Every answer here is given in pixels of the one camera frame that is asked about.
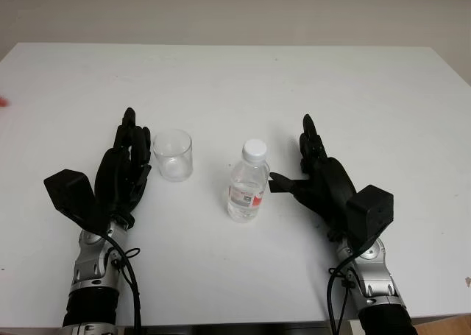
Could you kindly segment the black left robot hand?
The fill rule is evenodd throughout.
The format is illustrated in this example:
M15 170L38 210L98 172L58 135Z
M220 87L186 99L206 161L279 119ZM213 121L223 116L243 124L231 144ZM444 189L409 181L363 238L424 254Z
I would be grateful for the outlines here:
M152 169L148 127L138 126L135 111L126 109L113 146L103 156L94 193L105 216L128 230L135 224L132 211L141 201Z

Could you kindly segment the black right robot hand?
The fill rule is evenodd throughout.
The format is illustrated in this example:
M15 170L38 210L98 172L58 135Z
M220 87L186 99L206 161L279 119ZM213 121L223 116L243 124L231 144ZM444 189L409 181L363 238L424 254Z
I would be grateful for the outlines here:
M327 155L310 115L304 115L302 125L300 166L308 179L292 180L272 172L270 186L276 192L292 194L299 203L322 217L328 228L328 239L338 242L347 235L347 201L356 190L342 164Z

